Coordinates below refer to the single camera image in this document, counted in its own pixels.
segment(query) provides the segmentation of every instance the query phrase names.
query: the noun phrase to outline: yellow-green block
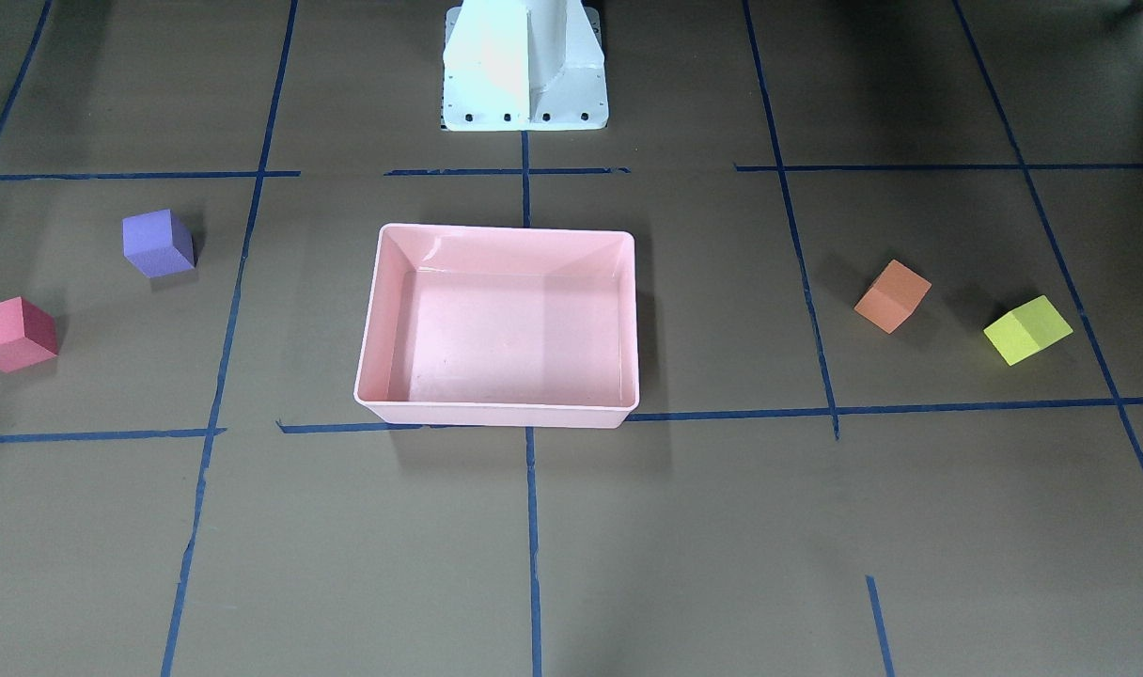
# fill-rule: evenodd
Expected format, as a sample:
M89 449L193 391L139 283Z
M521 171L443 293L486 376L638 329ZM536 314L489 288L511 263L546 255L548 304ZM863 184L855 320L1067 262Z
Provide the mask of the yellow-green block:
M1071 333L1073 327L1047 296L1028 301L985 327L985 336L1008 365L1018 364Z

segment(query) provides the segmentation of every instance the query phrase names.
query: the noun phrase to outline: white plastic mount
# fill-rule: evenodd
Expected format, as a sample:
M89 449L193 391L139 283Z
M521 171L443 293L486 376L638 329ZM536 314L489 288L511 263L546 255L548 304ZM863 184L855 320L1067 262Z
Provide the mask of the white plastic mount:
M600 129L600 17L580 0L463 0L447 13L442 124L454 132Z

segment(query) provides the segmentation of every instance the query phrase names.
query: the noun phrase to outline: orange cube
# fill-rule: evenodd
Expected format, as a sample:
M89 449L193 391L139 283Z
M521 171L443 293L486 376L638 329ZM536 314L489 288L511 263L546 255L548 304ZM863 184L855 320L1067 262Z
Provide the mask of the orange cube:
M928 288L932 284L921 276L897 261L890 261L860 303L855 304L855 312L887 334L893 334L914 312Z

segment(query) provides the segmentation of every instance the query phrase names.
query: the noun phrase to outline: pink tray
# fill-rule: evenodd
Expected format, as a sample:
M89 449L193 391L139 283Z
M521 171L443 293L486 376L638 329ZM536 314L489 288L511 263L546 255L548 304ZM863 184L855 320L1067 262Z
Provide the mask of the pink tray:
M389 423L616 428L637 324L628 232L390 223L353 396Z

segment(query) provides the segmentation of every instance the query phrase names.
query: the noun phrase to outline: gray floor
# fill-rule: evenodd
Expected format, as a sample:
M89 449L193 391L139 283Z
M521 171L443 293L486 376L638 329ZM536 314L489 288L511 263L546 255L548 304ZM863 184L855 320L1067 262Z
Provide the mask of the gray floor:
M450 3L0 0L0 300L61 335L0 676L1143 676L1143 9L610 1L609 127L520 137L438 128ZM632 420L358 407L387 222L631 231Z

